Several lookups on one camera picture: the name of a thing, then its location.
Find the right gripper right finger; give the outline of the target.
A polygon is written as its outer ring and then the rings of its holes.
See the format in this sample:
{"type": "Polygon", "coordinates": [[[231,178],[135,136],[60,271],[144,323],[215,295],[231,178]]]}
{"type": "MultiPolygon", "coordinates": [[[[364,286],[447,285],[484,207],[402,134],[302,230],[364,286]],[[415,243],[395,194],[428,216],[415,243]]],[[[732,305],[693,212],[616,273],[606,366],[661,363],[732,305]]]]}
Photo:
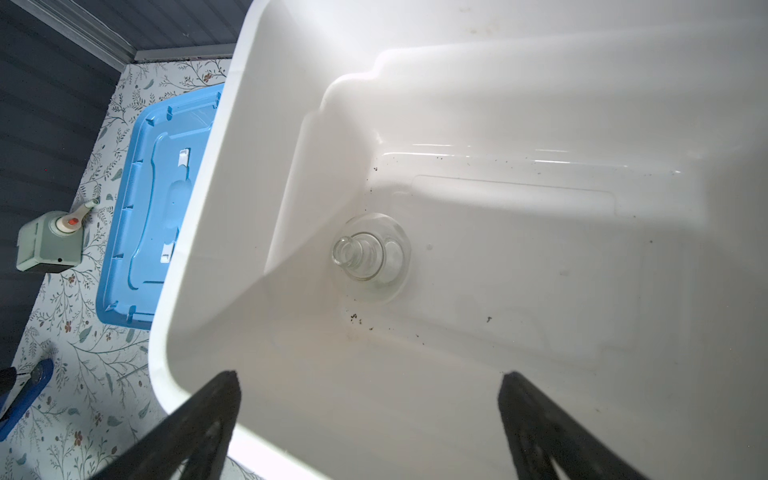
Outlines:
{"type": "Polygon", "coordinates": [[[643,479],[521,373],[503,376],[497,397],[519,479],[643,479]]]}

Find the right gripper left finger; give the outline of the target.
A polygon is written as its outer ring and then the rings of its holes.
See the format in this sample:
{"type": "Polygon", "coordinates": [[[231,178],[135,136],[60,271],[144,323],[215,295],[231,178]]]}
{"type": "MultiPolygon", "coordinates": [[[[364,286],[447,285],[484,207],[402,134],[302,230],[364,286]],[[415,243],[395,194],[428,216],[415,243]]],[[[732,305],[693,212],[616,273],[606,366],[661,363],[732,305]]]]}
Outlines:
{"type": "Polygon", "coordinates": [[[241,400],[237,373],[219,373],[94,477],[219,479],[241,400]]]}

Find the clear glass conical flask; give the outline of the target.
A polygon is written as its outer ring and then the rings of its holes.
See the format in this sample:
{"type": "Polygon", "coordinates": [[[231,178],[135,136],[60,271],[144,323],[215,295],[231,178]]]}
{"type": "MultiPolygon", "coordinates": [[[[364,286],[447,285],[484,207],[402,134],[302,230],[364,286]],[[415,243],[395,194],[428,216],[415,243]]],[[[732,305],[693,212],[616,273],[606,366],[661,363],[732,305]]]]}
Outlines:
{"type": "Polygon", "coordinates": [[[358,302],[384,303],[406,282],[411,243],[392,217],[364,213],[338,232],[330,260],[333,281],[341,293],[358,302]]]}

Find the white plastic storage bin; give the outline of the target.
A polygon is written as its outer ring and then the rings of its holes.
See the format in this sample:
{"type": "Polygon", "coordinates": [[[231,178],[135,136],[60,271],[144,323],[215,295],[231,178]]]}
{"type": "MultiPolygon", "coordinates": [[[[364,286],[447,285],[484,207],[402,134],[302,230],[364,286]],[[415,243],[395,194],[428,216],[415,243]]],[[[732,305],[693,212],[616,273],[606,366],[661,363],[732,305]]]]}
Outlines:
{"type": "Polygon", "coordinates": [[[763,1],[256,1],[150,334],[264,478],[511,479],[517,371],[652,479],[767,475],[763,1]],[[333,281],[392,217],[400,292],[333,281]]]}

